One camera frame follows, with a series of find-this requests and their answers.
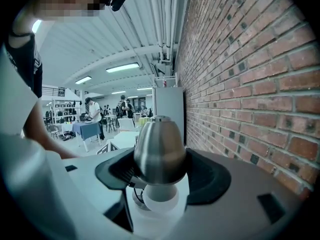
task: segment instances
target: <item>blue tablecloth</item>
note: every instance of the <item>blue tablecloth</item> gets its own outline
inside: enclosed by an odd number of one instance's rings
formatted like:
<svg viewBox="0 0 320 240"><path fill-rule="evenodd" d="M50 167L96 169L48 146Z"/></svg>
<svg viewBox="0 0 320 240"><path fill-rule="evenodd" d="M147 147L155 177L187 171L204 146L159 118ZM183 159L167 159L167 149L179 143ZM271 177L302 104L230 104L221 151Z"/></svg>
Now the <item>blue tablecloth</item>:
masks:
<svg viewBox="0 0 320 240"><path fill-rule="evenodd" d="M98 135L101 133L98 122L92 122L92 123L76 122L76 123L73 123L72 131L81 135L83 140L86 140L92 136L95 136L95 135Z"/></svg>

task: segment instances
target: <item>red brick wall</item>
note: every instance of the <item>red brick wall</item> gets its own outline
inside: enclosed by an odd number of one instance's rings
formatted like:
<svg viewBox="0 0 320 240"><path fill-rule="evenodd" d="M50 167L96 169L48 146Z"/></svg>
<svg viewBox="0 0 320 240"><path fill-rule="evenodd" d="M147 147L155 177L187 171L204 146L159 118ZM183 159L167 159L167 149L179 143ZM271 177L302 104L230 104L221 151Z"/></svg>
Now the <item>red brick wall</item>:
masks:
<svg viewBox="0 0 320 240"><path fill-rule="evenodd" d="M320 57L292 0L189 0L175 70L190 148L306 197L319 169Z"/></svg>

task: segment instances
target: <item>metal cylinder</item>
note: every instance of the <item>metal cylinder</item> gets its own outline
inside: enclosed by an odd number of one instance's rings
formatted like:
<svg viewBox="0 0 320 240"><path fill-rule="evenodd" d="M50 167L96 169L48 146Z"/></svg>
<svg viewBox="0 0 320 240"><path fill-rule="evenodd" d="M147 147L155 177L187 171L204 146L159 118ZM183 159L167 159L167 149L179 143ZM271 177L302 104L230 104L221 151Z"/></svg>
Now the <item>metal cylinder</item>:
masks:
<svg viewBox="0 0 320 240"><path fill-rule="evenodd" d="M187 172L186 150L170 117L156 115L139 134L134 150L136 175L148 185L169 185Z"/></svg>

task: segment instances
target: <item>black strap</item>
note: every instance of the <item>black strap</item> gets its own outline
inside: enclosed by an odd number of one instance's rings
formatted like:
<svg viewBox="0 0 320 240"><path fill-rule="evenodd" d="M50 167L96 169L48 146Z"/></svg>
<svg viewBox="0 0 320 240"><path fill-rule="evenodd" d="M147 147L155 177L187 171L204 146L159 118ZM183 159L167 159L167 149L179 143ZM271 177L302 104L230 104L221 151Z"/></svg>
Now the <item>black strap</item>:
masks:
<svg viewBox="0 0 320 240"><path fill-rule="evenodd" d="M15 37L15 38L23 38L23 37L28 37L31 36L32 33L25 33L25 34L16 34L12 29L10 29L10 33L11 36Z"/></svg>

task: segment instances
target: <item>white shirt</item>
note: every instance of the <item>white shirt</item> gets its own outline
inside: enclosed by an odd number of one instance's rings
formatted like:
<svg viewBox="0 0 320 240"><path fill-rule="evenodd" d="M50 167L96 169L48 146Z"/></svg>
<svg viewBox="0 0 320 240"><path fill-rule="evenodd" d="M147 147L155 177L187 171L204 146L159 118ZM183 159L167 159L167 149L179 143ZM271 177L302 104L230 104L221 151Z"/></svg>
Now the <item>white shirt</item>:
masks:
<svg viewBox="0 0 320 240"><path fill-rule="evenodd" d="M92 115L97 111L100 110L100 106L97 102L93 102L92 105L90 105L89 107L89 112L90 112L90 116L92 117ZM92 121L94 122L99 122L101 121L101 115L100 113L98 113L94 118L92 118Z"/></svg>

